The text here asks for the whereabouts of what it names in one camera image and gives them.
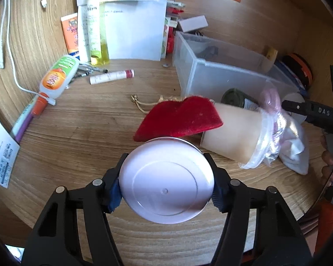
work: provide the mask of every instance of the plastic container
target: plastic container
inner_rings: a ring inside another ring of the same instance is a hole
[[[175,224],[198,215],[211,198],[211,166],[194,145],[160,137],[134,149],[121,166],[119,185],[129,207],[143,218]]]
[[[228,89],[236,88],[258,100],[267,79],[281,99],[298,92],[276,66],[262,73],[264,59],[263,55],[240,46],[177,32],[172,62],[178,73],[181,96],[201,95],[220,102]]]
[[[249,111],[221,103],[214,106],[223,125],[203,132],[200,146],[238,162],[243,169],[257,167],[270,146],[272,117],[262,109]]]

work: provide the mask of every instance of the white box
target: white box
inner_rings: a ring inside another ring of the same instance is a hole
[[[197,16],[179,20],[180,29],[184,32],[191,32],[208,26],[205,16]]]

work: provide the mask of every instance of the round plastic lid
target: round plastic lid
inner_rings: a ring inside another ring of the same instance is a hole
[[[293,101],[293,102],[299,102],[299,103],[303,103],[305,101],[305,99],[299,94],[299,93],[290,93],[287,94],[284,98],[284,100],[289,100],[289,101]],[[290,114],[290,116],[292,118],[294,118],[297,122],[299,122],[299,124],[301,124],[306,118],[307,116],[303,116],[297,113],[293,113],[293,112],[288,112]]]
[[[152,139],[134,149],[119,176],[126,203],[143,218],[175,224],[198,215],[211,198],[211,166],[195,146],[179,138]]]

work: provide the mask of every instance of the orange tube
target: orange tube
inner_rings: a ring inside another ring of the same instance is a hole
[[[62,17],[61,22],[68,54],[74,57],[79,56],[78,13]]]
[[[318,218],[318,235],[316,242],[317,253],[333,232],[333,205],[327,200],[321,201],[320,216]]]

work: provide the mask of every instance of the lip balm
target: lip balm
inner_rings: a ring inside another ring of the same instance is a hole
[[[133,70],[108,72],[106,74],[90,76],[90,84],[95,85],[120,79],[133,78],[134,76],[135,72]]]

